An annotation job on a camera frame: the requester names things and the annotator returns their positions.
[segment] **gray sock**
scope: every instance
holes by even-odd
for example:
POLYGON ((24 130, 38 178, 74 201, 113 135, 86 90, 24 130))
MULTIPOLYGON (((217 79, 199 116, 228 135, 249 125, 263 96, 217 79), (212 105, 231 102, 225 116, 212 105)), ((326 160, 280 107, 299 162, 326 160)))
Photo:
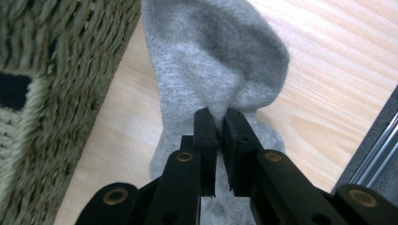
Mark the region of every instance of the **gray sock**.
MULTIPOLYGON (((192 134, 193 114, 208 107, 221 128, 228 108, 243 112, 265 148, 284 150, 271 127, 255 119, 280 93, 286 48, 242 0, 143 0, 146 43, 161 95, 163 133, 150 164, 161 176, 181 135, 192 134)), ((248 198, 229 191, 219 154, 216 198, 203 198, 202 224, 254 224, 248 198)))

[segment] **light wood surface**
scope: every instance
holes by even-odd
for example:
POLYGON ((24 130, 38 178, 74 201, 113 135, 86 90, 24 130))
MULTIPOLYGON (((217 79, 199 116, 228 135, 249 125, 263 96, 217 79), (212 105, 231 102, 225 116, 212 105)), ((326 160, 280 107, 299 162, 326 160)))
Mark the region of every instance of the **light wood surface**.
MULTIPOLYGON (((283 91, 257 113, 287 155, 330 191, 398 83, 398 3, 250 0, 286 44, 283 91)), ((161 135, 158 87, 142 23, 131 38, 55 224, 74 224, 100 188, 149 182, 161 135)))

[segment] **gray cloth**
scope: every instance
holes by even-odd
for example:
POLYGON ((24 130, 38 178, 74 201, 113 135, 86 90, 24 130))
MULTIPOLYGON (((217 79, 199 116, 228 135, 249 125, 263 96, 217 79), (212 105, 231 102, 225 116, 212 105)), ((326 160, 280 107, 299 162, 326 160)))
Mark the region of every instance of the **gray cloth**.
MULTIPOLYGON (((163 133, 150 164, 161 176, 193 114, 208 107, 221 129, 228 108, 243 112, 265 148, 284 150, 279 134, 255 119, 280 93, 286 48, 255 9, 239 0, 144 0, 145 38, 161 95, 163 133)), ((254 224, 248 198, 229 191, 221 154, 216 198, 203 198, 202 224, 254 224)))

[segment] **round joint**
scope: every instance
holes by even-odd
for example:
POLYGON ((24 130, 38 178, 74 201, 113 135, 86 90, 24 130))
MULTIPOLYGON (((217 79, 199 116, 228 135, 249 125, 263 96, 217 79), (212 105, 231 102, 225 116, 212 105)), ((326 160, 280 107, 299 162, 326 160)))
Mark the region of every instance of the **round joint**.
POLYGON ((103 202, 108 205, 115 205, 124 202, 128 196, 129 192, 126 189, 117 187, 103 196, 103 202))
POLYGON ((272 162, 279 162, 282 160, 281 155, 279 155, 278 153, 265 153, 264 158, 272 162))
POLYGON ((348 191, 348 195, 352 201, 362 206, 368 208, 373 208, 377 206, 377 199, 363 190, 350 189, 348 191))
POLYGON ((186 161, 191 161, 193 160, 193 154, 191 153, 180 153, 176 155, 176 159, 178 161, 186 162, 186 161))

